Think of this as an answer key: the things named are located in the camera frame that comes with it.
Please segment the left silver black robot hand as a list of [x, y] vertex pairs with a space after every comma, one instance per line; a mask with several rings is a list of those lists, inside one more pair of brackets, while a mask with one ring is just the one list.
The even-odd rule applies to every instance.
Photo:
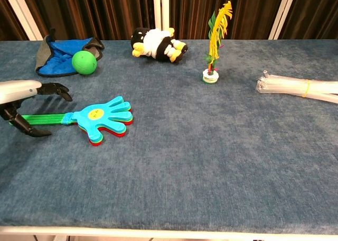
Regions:
[[36, 95], [59, 95], [72, 101], [69, 89], [56, 82], [41, 83], [37, 80], [10, 80], [1, 82], [1, 117], [31, 137], [51, 135], [50, 131], [38, 130], [28, 123], [18, 112], [21, 103]]

